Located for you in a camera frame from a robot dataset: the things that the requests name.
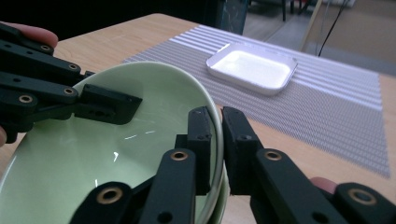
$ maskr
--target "human hand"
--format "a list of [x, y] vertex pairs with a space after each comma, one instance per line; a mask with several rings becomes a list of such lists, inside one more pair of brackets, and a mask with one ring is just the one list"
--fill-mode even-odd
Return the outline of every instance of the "human hand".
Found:
[[[4, 22], [4, 21], [0, 21], [0, 22], [2, 22], [5, 25], [19, 29], [24, 36], [26, 36], [31, 40], [43, 44], [47, 44], [53, 48], [55, 48], [56, 45], [58, 44], [58, 36], [46, 29], [23, 25], [23, 24], [17, 24], [17, 23]], [[2, 147], [6, 143], [6, 141], [7, 141], [6, 131], [0, 126], [0, 147]]]

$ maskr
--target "wooden table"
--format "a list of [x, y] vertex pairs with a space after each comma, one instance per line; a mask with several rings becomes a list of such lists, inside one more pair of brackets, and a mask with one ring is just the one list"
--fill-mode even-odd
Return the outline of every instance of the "wooden table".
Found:
[[[99, 72], [120, 64], [123, 59], [197, 25], [162, 14], [152, 14], [61, 41], [54, 56], [76, 63], [84, 70]], [[308, 177], [323, 176], [337, 183], [361, 183], [376, 189], [396, 203], [396, 104], [394, 100], [396, 78], [381, 75], [380, 85], [385, 133], [388, 141], [391, 173], [389, 179], [340, 160], [258, 122], [252, 120], [250, 122], [266, 147], [286, 152]], [[17, 145], [18, 143], [0, 148], [0, 175], [5, 171]], [[223, 223], [255, 223], [248, 205], [248, 197], [229, 197]]]

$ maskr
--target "chair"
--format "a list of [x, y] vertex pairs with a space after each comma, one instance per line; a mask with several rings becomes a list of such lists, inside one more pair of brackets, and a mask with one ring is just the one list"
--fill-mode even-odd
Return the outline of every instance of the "chair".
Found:
[[[283, 21], [286, 20], [286, 3], [290, 2], [290, 14], [294, 13], [294, 0], [249, 0], [249, 5], [251, 2], [257, 3], [264, 3], [264, 4], [271, 4], [271, 5], [281, 5], [282, 6], [282, 13], [283, 13]], [[299, 0], [299, 10], [301, 11], [302, 7], [302, 0]]]

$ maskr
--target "dark background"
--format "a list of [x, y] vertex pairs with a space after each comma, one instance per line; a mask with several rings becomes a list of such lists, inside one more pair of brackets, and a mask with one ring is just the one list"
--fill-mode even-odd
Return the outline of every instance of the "dark background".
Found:
[[14, 0], [2, 4], [0, 21], [42, 27], [63, 40], [152, 13], [216, 27], [217, 11], [218, 0]]

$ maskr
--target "floor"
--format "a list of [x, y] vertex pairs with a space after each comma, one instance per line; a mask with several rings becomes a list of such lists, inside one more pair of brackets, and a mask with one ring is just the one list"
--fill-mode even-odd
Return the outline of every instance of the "floor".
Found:
[[[253, 2], [247, 11], [243, 36], [300, 51], [315, 6], [308, 7], [308, 10], [298, 15], [298, 5], [298, 1], [295, 1], [294, 14], [290, 14], [290, 5], [288, 5], [286, 21], [282, 21], [280, 6]], [[317, 55], [316, 52], [318, 52], [319, 47], [310, 44], [307, 46], [306, 53]], [[341, 49], [327, 47], [321, 57], [396, 76], [396, 64], [386, 63]]]
[[253, 2], [247, 11], [243, 36], [279, 45], [288, 49], [300, 50], [303, 38], [312, 15], [312, 7], [298, 15], [298, 1], [294, 13], [290, 14], [287, 5], [286, 20], [282, 21], [282, 8]]

